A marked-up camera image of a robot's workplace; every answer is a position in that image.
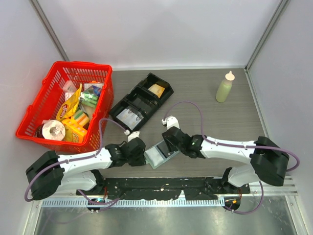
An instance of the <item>red basket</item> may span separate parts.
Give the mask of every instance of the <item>red basket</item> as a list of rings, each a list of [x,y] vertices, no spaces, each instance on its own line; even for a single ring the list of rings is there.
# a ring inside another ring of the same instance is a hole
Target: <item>red basket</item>
[[[113,103],[112,67],[110,65],[98,65],[90,62],[55,62],[46,78],[42,81],[42,87],[33,102],[29,105],[26,114],[16,131],[16,137],[34,141],[47,148],[72,153],[89,152],[99,148],[100,135],[98,122],[101,118],[109,116],[109,110]],[[84,142],[73,143],[67,141],[51,141],[35,137],[35,132],[43,120],[55,119],[59,108],[64,102],[63,85],[72,80],[76,87],[80,83],[97,81],[104,83],[93,118],[89,124]],[[107,122],[102,122],[102,133]]]

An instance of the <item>tape roll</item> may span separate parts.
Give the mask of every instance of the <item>tape roll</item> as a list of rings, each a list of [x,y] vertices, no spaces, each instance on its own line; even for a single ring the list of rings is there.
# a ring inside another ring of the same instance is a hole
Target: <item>tape roll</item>
[[[37,129],[36,136],[46,140],[62,141],[65,137],[65,127],[57,120],[49,120]]]

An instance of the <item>gray floor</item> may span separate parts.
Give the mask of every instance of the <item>gray floor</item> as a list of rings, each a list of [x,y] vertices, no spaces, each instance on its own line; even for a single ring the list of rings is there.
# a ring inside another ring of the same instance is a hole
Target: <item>gray floor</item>
[[[215,100],[217,88],[229,70],[140,70],[113,72],[114,104],[128,93],[139,81],[152,72],[168,81],[174,94],[141,128],[140,137],[149,148],[162,140],[161,133],[166,131],[161,119],[174,103],[190,100],[197,103],[204,113],[204,131],[208,136],[233,141],[256,140],[264,135],[250,88],[243,69],[232,69],[235,81],[225,103]],[[190,104],[180,104],[170,113],[180,123],[183,132],[200,134],[200,115]],[[104,145],[121,143],[126,140],[123,132],[108,123],[104,135]],[[156,170],[149,165],[116,167],[102,170],[106,177],[196,177],[222,176],[224,170],[240,163],[221,159],[190,159],[179,154]]]
[[[240,209],[250,211],[260,197],[245,197]],[[36,235],[295,235],[284,196],[265,197],[250,215],[221,207],[112,208],[84,214],[86,208],[43,208]],[[57,222],[70,222],[65,225]]]

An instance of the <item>white wall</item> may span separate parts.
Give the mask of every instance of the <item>white wall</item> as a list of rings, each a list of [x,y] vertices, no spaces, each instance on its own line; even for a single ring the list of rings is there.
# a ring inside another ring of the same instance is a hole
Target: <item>white wall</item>
[[[24,201],[25,170],[46,149],[15,138],[52,63],[61,60],[27,0],[4,0],[0,7],[0,230],[21,235],[30,203]]]
[[[291,173],[312,223],[313,1],[292,0],[251,68],[270,137],[297,153]]]
[[[39,0],[70,60],[245,66],[280,0]]]

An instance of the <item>white bottle cap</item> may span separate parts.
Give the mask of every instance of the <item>white bottle cap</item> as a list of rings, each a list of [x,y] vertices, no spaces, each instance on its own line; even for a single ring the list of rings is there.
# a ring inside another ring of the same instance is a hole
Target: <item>white bottle cap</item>
[[[229,71],[229,73],[225,75],[225,78],[226,78],[228,81],[233,81],[233,80],[235,79],[235,76],[232,74],[231,71]]]

